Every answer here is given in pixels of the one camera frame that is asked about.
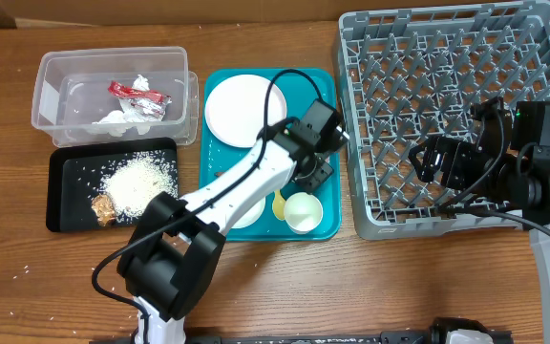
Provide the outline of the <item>white cup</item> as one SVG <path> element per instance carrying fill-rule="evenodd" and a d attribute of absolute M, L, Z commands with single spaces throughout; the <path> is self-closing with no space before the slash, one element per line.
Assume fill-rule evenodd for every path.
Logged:
<path fill-rule="evenodd" d="M 306 192 L 291 195 L 284 206 L 284 217 L 288 227 L 299 235 L 305 235 L 321 224 L 324 210 L 317 197 Z"/>

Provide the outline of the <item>white bowl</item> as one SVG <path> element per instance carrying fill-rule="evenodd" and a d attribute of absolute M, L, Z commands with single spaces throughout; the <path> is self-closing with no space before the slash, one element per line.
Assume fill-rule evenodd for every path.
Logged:
<path fill-rule="evenodd" d="M 244 215 L 232 226 L 233 228 L 245 228 L 254 224 L 263 214 L 265 198 L 256 202 Z"/>

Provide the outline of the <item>white round plate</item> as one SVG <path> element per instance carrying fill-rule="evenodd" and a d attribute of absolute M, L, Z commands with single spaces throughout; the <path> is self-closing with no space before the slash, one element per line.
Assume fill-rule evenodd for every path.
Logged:
<path fill-rule="evenodd" d="M 227 145 L 251 148 L 264 126 L 264 100 L 269 83 L 258 75 L 234 75 L 219 83 L 204 107 L 210 132 Z"/>

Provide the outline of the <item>pile of white rice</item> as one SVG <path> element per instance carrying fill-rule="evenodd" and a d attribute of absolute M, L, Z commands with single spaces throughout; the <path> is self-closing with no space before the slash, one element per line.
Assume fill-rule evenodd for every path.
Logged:
<path fill-rule="evenodd" d="M 158 194 L 177 198 L 178 164 L 163 150 L 136 152 L 112 161 L 102 175 L 98 192 L 112 202 L 116 219 L 138 219 Z"/>

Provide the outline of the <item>white napkin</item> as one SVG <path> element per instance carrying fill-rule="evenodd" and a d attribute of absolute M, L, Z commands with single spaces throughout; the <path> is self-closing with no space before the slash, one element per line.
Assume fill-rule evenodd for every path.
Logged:
<path fill-rule="evenodd" d="M 127 86 L 141 91 L 152 90 L 149 85 L 148 79 L 143 75 L 138 75 L 131 86 Z M 108 134 L 113 137 L 121 137 L 129 129 L 132 128 L 134 123 L 140 123 L 140 126 L 136 126 L 137 132 L 140 135 L 145 135 L 149 132 L 149 126 L 143 126 L 144 122 L 160 122 L 162 118 L 155 118 L 149 115 L 144 115 L 138 108 L 130 105 L 130 102 L 125 99 L 119 99 L 115 97 L 119 103 L 119 109 L 111 111 L 104 118 L 94 121 L 94 124 L 121 124 L 121 127 L 116 127 L 112 130 L 108 130 Z"/>

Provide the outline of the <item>red snack wrapper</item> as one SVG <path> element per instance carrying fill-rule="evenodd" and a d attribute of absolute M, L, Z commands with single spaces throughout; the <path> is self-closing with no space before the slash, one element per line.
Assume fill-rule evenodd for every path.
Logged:
<path fill-rule="evenodd" d="M 166 107 L 171 103 L 171 98 L 168 95 L 153 90 L 141 91 L 117 81 L 111 82 L 108 91 L 119 99 L 128 100 L 130 105 L 138 108 L 142 114 L 155 118 L 162 118 Z"/>

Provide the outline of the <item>brown food lump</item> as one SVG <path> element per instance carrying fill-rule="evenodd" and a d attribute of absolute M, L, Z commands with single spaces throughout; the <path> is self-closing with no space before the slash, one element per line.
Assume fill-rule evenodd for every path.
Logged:
<path fill-rule="evenodd" d="M 113 202 L 106 194 L 97 195 L 92 199 L 91 208 L 100 226 L 109 226 L 116 218 Z"/>

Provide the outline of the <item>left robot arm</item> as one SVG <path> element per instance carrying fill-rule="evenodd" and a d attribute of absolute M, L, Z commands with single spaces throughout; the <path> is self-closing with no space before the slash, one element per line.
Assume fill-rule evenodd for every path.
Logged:
<path fill-rule="evenodd" d="M 203 188 L 162 192 L 145 208 L 117 272 L 139 305 L 136 343 L 182 343 L 184 317 L 208 289 L 226 235 L 252 206 L 289 183 L 311 193 L 349 140 L 342 115 L 316 99 L 302 118 L 263 129 L 254 147 Z"/>

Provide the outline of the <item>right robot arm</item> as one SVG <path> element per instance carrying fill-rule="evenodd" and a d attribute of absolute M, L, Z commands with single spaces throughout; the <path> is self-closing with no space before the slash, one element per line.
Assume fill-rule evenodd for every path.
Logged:
<path fill-rule="evenodd" d="M 439 212 L 514 221 L 530 234 L 539 272 L 543 340 L 550 343 L 550 101 L 502 97 L 470 108 L 476 142 L 429 137 L 409 153 L 417 178 L 456 191 Z"/>

